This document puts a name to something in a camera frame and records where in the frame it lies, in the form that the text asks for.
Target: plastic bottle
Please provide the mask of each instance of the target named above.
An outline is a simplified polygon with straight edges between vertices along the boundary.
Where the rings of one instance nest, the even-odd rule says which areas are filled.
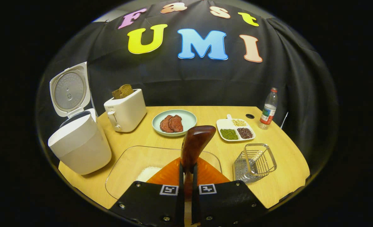
[[[277,92],[278,90],[276,88],[271,88],[270,93],[266,98],[265,106],[263,107],[263,113],[258,125],[259,128],[266,130],[272,122],[273,115],[275,115],[276,107],[278,105]]]

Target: wire basket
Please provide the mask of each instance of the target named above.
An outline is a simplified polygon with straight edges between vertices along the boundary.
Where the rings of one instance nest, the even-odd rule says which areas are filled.
[[[253,183],[276,170],[275,158],[267,144],[249,143],[233,164],[234,180]]]

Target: open lid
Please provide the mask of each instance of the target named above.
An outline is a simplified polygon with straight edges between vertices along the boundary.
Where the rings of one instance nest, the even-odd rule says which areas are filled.
[[[50,97],[56,113],[71,117],[84,111],[90,102],[87,62],[65,69],[49,82]]]

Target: wooden table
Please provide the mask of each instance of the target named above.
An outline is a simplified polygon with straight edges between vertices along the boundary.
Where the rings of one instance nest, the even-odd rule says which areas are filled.
[[[274,122],[271,123],[268,130],[262,130],[258,127],[262,112],[257,107],[147,107],[147,114],[137,128],[132,132],[123,133],[114,131],[108,120],[107,112],[105,112],[98,117],[98,121],[104,129],[112,150],[111,161],[102,169],[83,176],[76,174],[64,163],[60,162],[60,172],[71,185],[78,188],[89,198],[107,209],[111,208],[117,200],[108,194],[105,189],[105,181],[115,162],[127,148],[136,145],[158,148],[181,148],[183,136],[173,138],[161,136],[155,132],[151,124],[157,114],[170,109],[184,109],[194,113],[198,119],[196,125],[216,126],[216,121],[227,118],[227,114],[230,114],[233,118],[244,119],[249,123],[256,134],[253,140],[227,142],[222,140],[219,133],[216,132],[204,150],[218,157],[223,174],[232,181],[233,162],[243,151],[244,146],[248,143],[268,144],[275,157],[277,169],[263,179],[248,184],[248,187],[266,208],[272,207],[281,198],[305,185],[305,180],[310,175],[310,171],[302,153]],[[246,114],[252,114],[255,118],[249,119],[246,117]]]

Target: steak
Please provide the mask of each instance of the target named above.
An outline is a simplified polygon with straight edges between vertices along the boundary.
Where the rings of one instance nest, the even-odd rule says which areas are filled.
[[[164,118],[164,120],[162,120],[162,122],[160,122],[160,129],[163,131],[163,132],[174,132],[171,128],[168,127],[169,125],[169,120],[173,118],[173,116],[171,115],[168,115],[167,117]]]
[[[182,132],[184,130],[184,127],[181,123],[182,118],[178,115],[175,115],[174,117],[169,119],[169,128],[173,130],[174,132]]]

